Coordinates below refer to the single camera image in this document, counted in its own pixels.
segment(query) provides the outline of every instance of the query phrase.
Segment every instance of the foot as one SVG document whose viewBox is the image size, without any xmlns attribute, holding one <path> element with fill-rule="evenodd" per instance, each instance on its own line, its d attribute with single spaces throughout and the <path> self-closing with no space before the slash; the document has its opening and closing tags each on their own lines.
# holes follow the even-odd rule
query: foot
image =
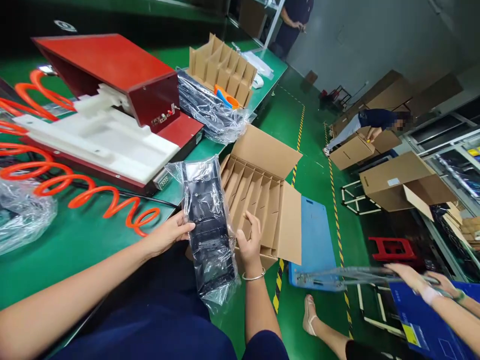
<svg viewBox="0 0 480 360">
<path fill-rule="evenodd" d="M 312 326 L 312 322 L 318 319 L 317 310 L 315 309 L 314 298 L 312 295 L 305 296 L 305 314 L 303 315 L 303 329 L 310 335 L 317 336 Z"/>
</svg>

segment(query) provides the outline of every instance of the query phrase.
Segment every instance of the green floor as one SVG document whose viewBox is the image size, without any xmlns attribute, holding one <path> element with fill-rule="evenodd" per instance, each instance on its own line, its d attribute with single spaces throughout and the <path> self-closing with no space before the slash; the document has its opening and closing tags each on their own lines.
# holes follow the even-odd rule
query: green floor
<svg viewBox="0 0 480 360">
<path fill-rule="evenodd" d="M 303 157 L 298 163 L 295 188 L 307 198 L 325 205 L 330 235 L 334 239 L 335 259 L 337 265 L 340 266 L 329 163 L 322 153 L 322 148 L 325 146 L 324 122 L 331 124 L 336 117 L 329 111 L 318 111 L 318 91 L 312 88 L 305 92 L 302 90 L 301 83 L 301 76 L 289 68 L 275 90 L 275 97 L 271 99 L 268 108 L 261 114 L 256 125 L 283 143 L 296 148 L 302 108 L 303 105 L 305 106 L 300 142 L 300 152 Z M 350 183 L 351 180 L 346 171 L 337 170 L 335 165 L 332 167 L 335 194 L 340 205 L 338 200 L 341 199 L 340 187 Z M 286 180 L 291 182 L 291 179 L 292 174 Z M 370 265 L 365 241 L 366 235 L 362 230 L 360 219 L 340 205 L 338 206 L 338 222 L 345 266 Z M 274 296 L 277 270 L 278 266 L 274 265 L 266 274 L 271 298 Z M 319 318 L 346 336 L 349 334 L 347 304 L 343 293 L 302 290 L 291 286 L 285 276 L 280 294 L 278 322 L 290 359 L 336 359 L 333 352 L 324 343 L 308 335 L 302 328 L 304 298 L 308 293 L 311 293 L 315 299 Z M 373 319 L 380 320 L 374 293 L 368 287 L 362 293 L 368 315 Z M 245 349 L 244 298 L 245 287 L 242 286 L 226 313 L 217 315 L 213 320 L 230 336 L 239 357 Z M 348 300 L 353 337 L 363 343 L 375 346 L 380 351 L 402 357 L 405 347 L 393 335 L 365 323 L 361 318 L 356 287 L 349 288 Z"/>
</svg>

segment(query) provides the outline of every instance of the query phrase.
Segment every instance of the bracelet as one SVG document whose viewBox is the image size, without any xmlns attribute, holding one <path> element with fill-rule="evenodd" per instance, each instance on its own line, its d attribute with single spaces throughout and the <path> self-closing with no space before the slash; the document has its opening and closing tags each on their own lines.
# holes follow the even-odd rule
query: bracelet
<svg viewBox="0 0 480 360">
<path fill-rule="evenodd" d="M 458 295 L 457 297 L 454 297 L 453 300 L 455 300 L 456 303 L 460 303 L 463 299 L 465 299 L 465 297 L 467 296 L 463 290 L 460 290 L 460 289 L 455 289 L 457 290 L 460 295 Z"/>
<path fill-rule="evenodd" d="M 434 301 L 435 298 L 442 297 L 443 295 L 439 293 L 437 290 L 435 290 L 433 287 L 426 287 L 421 293 L 421 298 L 423 299 L 424 302 L 426 302 L 428 305 L 432 305 L 432 302 Z"/>
<path fill-rule="evenodd" d="M 245 281 L 258 280 L 258 279 L 260 279 L 260 278 L 263 278 L 264 275 L 265 275 L 265 268 L 262 267 L 262 270 L 263 270 L 263 271 L 261 272 L 261 274 L 260 274 L 259 276 L 257 276 L 257 277 L 248 278 L 248 277 L 245 277 L 245 273 L 243 273 L 243 274 L 241 275 L 241 278 L 242 278 L 243 280 L 245 280 Z"/>
</svg>

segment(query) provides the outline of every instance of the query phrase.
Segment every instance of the light blue pants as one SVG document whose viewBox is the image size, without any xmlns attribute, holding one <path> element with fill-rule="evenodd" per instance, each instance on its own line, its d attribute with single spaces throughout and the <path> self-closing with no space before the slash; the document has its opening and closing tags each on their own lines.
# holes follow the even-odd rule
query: light blue pants
<svg viewBox="0 0 480 360">
<path fill-rule="evenodd" d="M 345 128 L 342 131 L 340 131 L 337 137 L 333 138 L 330 141 L 330 143 L 326 146 L 326 148 L 329 151 L 332 151 L 332 149 L 335 146 L 347 140 L 350 135 L 354 134 L 360 128 L 361 126 L 360 126 L 359 115 L 357 114 L 350 120 L 348 125 L 345 126 Z"/>
</svg>

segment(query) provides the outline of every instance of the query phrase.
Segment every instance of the red plastic stool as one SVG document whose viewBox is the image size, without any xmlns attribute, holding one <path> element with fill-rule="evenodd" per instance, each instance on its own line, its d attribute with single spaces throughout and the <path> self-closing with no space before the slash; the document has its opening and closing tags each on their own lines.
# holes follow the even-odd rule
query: red plastic stool
<svg viewBox="0 0 480 360">
<path fill-rule="evenodd" d="M 376 242 L 378 253 L 373 254 L 377 261 L 415 261 L 417 256 L 412 250 L 410 241 L 395 237 L 369 237 L 368 240 Z"/>
</svg>

